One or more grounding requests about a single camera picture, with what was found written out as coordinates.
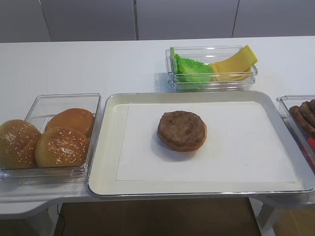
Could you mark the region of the brown meat patty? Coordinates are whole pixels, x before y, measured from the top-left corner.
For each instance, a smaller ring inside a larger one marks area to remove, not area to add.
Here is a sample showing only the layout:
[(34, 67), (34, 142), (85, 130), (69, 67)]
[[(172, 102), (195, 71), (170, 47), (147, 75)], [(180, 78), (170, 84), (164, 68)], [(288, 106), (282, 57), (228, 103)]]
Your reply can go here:
[(157, 132), (167, 141), (180, 146), (200, 142), (205, 130), (207, 126), (200, 116), (186, 111), (164, 113), (157, 128)]

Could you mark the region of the green lettuce leaf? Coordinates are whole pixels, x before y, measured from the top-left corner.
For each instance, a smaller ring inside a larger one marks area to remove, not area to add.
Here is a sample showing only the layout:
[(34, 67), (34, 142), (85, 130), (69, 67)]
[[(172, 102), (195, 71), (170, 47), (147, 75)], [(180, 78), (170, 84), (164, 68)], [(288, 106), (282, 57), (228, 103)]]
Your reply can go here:
[(213, 82), (210, 74), (214, 71), (212, 67), (202, 62), (183, 58), (175, 53), (173, 47), (170, 49), (174, 73), (177, 75), (177, 81), (180, 83), (198, 83)]

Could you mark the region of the clear lettuce cheese container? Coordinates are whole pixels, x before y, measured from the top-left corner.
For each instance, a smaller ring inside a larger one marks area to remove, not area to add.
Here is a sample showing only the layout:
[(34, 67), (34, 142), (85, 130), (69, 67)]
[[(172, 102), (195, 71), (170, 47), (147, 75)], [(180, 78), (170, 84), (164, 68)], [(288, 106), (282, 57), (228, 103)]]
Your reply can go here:
[[(194, 46), (194, 47), (173, 47), (175, 53), (183, 58), (193, 59), (206, 65), (223, 61), (235, 55), (244, 46)], [(239, 81), (219, 82), (215, 80), (218, 76), (215, 73), (210, 74), (213, 82), (198, 83), (180, 83), (177, 81), (177, 75), (174, 73), (173, 63), (171, 59), (170, 48), (166, 49), (166, 69), (168, 74), (168, 84), (175, 91), (207, 91), (207, 90), (249, 90), (255, 83), (258, 74), (256, 64), (252, 66), (251, 72), (243, 73), (246, 79)]]

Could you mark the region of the bottom bun on tray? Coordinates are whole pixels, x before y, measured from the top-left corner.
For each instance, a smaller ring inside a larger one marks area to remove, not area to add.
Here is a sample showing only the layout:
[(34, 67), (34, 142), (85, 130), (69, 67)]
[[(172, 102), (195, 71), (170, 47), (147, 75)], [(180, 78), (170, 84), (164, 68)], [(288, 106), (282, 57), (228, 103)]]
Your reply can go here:
[(193, 144), (193, 145), (185, 144), (183, 146), (180, 146), (178, 144), (175, 144), (174, 142), (167, 141), (164, 137), (162, 137), (160, 135), (159, 132), (157, 132), (157, 135), (158, 135), (159, 139), (164, 144), (166, 144), (168, 147), (170, 147), (171, 149), (178, 151), (178, 152), (186, 152), (186, 151), (195, 151), (195, 150), (198, 150), (200, 147), (202, 147), (202, 145), (204, 144), (204, 142), (207, 139), (207, 130), (205, 130), (205, 135), (202, 138), (202, 140), (200, 142), (197, 142), (196, 144)]

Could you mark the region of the plain bottom bun in container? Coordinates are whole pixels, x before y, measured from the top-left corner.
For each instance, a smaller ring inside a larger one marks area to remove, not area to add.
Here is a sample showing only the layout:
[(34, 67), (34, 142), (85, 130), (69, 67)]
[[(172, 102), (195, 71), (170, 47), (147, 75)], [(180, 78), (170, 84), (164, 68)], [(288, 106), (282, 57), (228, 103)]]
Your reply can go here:
[(67, 127), (82, 132), (87, 138), (92, 134), (94, 126), (93, 114), (85, 109), (71, 108), (55, 115), (46, 125), (45, 130), (54, 127)]

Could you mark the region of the silver metal tray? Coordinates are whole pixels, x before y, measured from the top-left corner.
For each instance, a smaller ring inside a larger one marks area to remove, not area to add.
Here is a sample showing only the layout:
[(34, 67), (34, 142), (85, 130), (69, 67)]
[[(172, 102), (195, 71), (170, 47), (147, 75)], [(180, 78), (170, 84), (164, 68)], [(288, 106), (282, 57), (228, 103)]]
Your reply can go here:
[[(117, 179), (129, 105), (217, 102), (257, 102), (264, 108), (292, 164), (297, 177), (294, 183)], [(126, 93), (112, 95), (106, 101), (88, 186), (94, 194), (104, 197), (150, 196), (156, 198), (164, 196), (186, 197), (189, 195), (253, 195), (312, 191), (315, 187), (315, 175), (273, 101), (262, 92)]]

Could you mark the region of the white paper sheet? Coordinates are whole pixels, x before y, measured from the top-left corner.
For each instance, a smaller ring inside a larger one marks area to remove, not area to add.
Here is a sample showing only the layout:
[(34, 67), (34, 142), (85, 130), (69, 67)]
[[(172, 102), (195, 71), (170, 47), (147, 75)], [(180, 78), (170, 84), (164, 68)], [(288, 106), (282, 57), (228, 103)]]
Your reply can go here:
[[(158, 135), (162, 115), (199, 115), (207, 138), (195, 151), (178, 152)], [(118, 180), (284, 182), (297, 179), (287, 152), (257, 102), (131, 104), (127, 111)]]

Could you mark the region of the yellow cheese slices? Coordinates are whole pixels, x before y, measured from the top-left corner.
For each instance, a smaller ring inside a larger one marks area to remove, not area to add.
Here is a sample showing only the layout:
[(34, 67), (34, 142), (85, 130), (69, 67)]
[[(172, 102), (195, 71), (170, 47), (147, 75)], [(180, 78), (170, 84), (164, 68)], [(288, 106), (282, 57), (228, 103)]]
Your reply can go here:
[(216, 81), (227, 82), (246, 79), (246, 75), (243, 75), (243, 73), (251, 72), (252, 66), (257, 62), (258, 59), (255, 53), (249, 45), (246, 45), (232, 57), (211, 63), (209, 66), (218, 75), (215, 77)]

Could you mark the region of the right sesame top bun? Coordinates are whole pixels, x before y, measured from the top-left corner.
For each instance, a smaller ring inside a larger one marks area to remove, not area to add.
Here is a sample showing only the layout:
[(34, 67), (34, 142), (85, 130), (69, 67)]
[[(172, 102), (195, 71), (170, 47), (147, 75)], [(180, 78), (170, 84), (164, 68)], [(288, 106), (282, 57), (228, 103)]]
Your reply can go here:
[(34, 158), (39, 167), (81, 166), (86, 161), (89, 139), (80, 131), (54, 127), (37, 140)]

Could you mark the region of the sesame bun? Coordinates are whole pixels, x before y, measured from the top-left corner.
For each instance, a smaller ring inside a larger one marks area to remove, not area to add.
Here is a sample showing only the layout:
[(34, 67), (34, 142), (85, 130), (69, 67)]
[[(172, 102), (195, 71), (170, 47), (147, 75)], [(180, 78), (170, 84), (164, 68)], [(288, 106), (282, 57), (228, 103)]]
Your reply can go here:
[(86, 161), (89, 139), (80, 131), (54, 127), (37, 140), (34, 158), (39, 167), (81, 166)]
[(35, 168), (34, 151), (41, 136), (32, 124), (13, 119), (0, 126), (0, 165), (4, 169)]

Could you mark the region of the clear bun container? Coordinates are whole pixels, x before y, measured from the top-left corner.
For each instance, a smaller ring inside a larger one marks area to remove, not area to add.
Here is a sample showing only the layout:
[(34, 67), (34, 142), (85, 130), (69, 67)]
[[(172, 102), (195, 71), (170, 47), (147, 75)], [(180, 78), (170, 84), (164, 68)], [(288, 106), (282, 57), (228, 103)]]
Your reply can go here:
[(40, 95), (23, 120), (35, 126), (42, 135), (55, 115), (71, 108), (88, 110), (94, 116), (85, 163), (68, 167), (39, 167), (36, 164), (35, 168), (27, 169), (4, 169), (0, 166), (1, 181), (22, 185), (85, 182), (88, 179), (102, 121), (101, 97), (98, 93)]

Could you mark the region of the left sesame top bun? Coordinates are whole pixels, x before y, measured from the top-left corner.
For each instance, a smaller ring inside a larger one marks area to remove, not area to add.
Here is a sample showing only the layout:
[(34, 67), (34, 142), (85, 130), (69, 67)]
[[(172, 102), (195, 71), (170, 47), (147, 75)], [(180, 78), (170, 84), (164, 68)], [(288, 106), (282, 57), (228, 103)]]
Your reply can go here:
[(34, 151), (41, 136), (32, 124), (13, 119), (0, 126), (0, 165), (4, 169), (35, 168)]

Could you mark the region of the clear patty tomato container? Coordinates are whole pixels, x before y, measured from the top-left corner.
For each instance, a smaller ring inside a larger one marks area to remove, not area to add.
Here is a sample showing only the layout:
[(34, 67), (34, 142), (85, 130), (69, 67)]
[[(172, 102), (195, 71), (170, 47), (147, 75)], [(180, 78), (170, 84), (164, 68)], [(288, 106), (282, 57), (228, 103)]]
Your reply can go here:
[(314, 95), (286, 95), (277, 98), (281, 117), (312, 170), (315, 169), (315, 150), (312, 149), (307, 141), (309, 135), (295, 123), (289, 109), (292, 106), (300, 106), (303, 102), (313, 99), (315, 99)]

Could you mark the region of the brown patty stack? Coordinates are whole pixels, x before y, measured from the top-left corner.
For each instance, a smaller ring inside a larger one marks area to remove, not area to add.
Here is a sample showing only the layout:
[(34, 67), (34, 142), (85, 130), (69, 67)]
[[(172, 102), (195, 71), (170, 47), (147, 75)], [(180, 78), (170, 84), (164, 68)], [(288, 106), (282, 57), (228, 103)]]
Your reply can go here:
[(315, 100), (292, 106), (289, 112), (295, 123), (311, 138), (315, 138)]

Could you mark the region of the red tomato slices stack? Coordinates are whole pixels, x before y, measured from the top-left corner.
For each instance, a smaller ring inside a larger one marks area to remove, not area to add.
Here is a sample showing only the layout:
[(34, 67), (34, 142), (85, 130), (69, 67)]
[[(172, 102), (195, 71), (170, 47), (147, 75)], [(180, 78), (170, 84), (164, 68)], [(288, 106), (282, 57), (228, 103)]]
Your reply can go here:
[(313, 150), (315, 150), (315, 139), (312, 137), (309, 137), (307, 139), (308, 143), (310, 144), (310, 146), (312, 147)]

